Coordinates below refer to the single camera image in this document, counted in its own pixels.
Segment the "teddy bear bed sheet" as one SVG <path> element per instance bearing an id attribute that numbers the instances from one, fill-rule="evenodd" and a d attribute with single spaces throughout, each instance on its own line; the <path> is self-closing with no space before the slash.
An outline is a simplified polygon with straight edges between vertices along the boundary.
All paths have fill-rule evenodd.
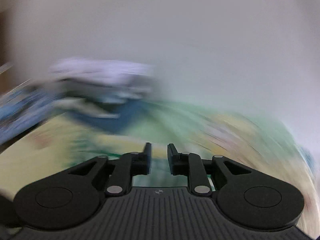
<path id="1" fill-rule="evenodd" d="M 97 155 L 117 159 L 152 143 L 151 173 L 137 176 L 136 186 L 184 186 L 172 176 L 167 145 L 204 159 L 225 155 L 239 163 L 284 180 L 304 196 L 298 227 L 319 236 L 319 193 L 315 162 L 286 126 L 265 115 L 243 115 L 180 103 L 150 103 L 122 131 L 104 132 L 70 113 L 55 111 L 38 128 L 1 154 L 1 193 L 13 198 L 23 186 L 87 161 Z"/>

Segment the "blue folded garment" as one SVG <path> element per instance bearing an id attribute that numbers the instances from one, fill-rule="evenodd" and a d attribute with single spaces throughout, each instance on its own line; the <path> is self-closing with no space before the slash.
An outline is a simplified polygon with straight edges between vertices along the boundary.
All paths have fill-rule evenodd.
<path id="1" fill-rule="evenodd" d="M 83 124 L 105 132 L 118 134 L 130 125 L 139 122 L 148 111 L 148 108 L 148 103 L 145 101 L 129 100 L 127 103 L 116 107 L 115 118 L 91 117 L 88 114 L 74 110 L 69 111 L 68 114 Z"/>

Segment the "dark green white folded garment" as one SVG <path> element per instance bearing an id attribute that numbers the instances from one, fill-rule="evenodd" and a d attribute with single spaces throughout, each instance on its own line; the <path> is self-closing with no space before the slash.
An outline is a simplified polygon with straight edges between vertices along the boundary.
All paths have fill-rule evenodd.
<path id="1" fill-rule="evenodd" d="M 120 114 L 108 112 L 94 103 L 85 102 L 81 98 L 59 99 L 54 102 L 54 106 L 59 109 L 76 111 L 93 118 L 117 119 L 120 117 Z"/>

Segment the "grey folded garment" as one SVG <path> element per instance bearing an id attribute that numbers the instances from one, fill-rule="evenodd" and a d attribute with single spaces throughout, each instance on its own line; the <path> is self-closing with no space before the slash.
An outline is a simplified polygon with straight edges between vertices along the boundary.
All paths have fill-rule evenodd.
<path id="1" fill-rule="evenodd" d="M 86 98 L 98 103 L 122 104 L 127 100 L 140 100 L 152 92 L 150 81 L 137 78 L 127 85 L 107 86 L 76 79 L 60 80 L 68 96 Z"/>

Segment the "blue patterned storage bag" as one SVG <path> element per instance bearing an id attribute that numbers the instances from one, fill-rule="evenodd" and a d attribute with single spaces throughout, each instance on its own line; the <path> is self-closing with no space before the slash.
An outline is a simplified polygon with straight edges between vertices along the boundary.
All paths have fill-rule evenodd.
<path id="1" fill-rule="evenodd" d="M 62 92 L 39 84 L 24 84 L 1 95 L 1 144 L 41 123 L 51 114 Z"/>

